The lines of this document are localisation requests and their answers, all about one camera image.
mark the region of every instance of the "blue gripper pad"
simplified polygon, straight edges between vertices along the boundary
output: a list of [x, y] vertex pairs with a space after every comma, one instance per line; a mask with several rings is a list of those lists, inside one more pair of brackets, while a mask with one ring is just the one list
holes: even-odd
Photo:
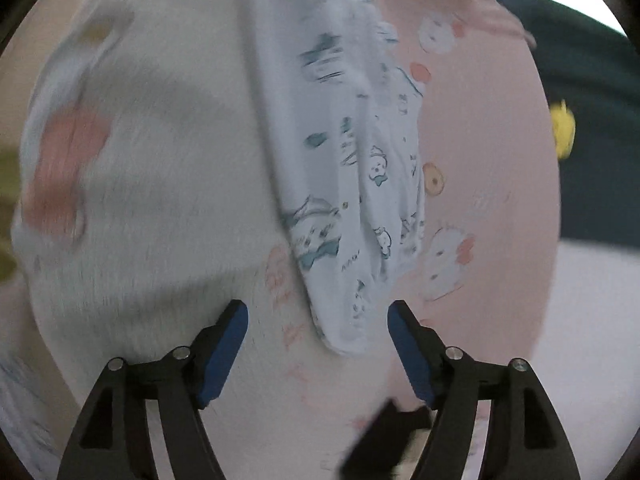
[[414, 389], [415, 396], [431, 407], [435, 400], [435, 394], [431, 387], [431, 369], [427, 360], [422, 356], [414, 335], [402, 318], [399, 308], [408, 310], [406, 304], [401, 301], [395, 301], [389, 307], [386, 316], [389, 334], [396, 346], [396, 351]]
[[235, 309], [235, 312], [232, 313], [226, 325], [220, 327], [223, 333], [204, 367], [202, 389], [197, 395], [201, 409], [222, 393], [222, 387], [225, 385], [249, 327], [249, 310], [244, 303], [232, 302], [228, 308]]

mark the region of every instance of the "metal screw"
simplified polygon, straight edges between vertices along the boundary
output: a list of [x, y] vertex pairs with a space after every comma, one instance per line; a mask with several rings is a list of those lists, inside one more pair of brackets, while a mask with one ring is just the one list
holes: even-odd
[[173, 352], [172, 356], [174, 359], [178, 359], [178, 361], [182, 361], [191, 355], [191, 350], [188, 346], [178, 346]]
[[511, 366], [513, 366], [519, 372], [526, 372], [529, 370], [529, 363], [527, 363], [524, 359], [514, 359], [511, 361]]
[[118, 370], [120, 370], [122, 367], [124, 366], [124, 361], [122, 359], [120, 359], [119, 357], [116, 357], [114, 359], [112, 359], [111, 361], [109, 361], [109, 363], [107, 364], [107, 368], [109, 370], [111, 370], [112, 372], [117, 372]]
[[454, 361], [460, 361], [460, 359], [462, 359], [465, 353], [457, 346], [450, 346], [449, 348], [446, 349], [445, 354], [449, 359], [453, 359]]

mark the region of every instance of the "yellow object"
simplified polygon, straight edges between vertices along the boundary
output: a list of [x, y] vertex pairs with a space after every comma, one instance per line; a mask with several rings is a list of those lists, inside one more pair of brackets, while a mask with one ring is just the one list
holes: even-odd
[[0, 282], [15, 270], [11, 247], [11, 222], [20, 197], [20, 167], [18, 150], [0, 146]]
[[556, 155], [563, 160], [571, 154], [575, 139], [574, 114], [566, 107], [564, 100], [560, 104], [549, 107], [551, 120], [554, 124], [554, 139], [556, 140]]

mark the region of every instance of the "white baby garment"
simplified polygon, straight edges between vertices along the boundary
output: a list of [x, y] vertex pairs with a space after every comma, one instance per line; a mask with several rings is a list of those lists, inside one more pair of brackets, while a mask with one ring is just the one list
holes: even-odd
[[422, 84], [373, 0], [252, 0], [284, 223], [316, 328], [362, 352], [367, 322], [420, 250]]

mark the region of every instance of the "dark green fabric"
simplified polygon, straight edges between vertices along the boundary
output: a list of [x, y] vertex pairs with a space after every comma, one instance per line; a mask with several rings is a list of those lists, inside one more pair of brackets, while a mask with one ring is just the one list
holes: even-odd
[[560, 164], [561, 237], [640, 248], [640, 57], [630, 41], [550, 0], [498, 0], [538, 42], [549, 104], [575, 115]]

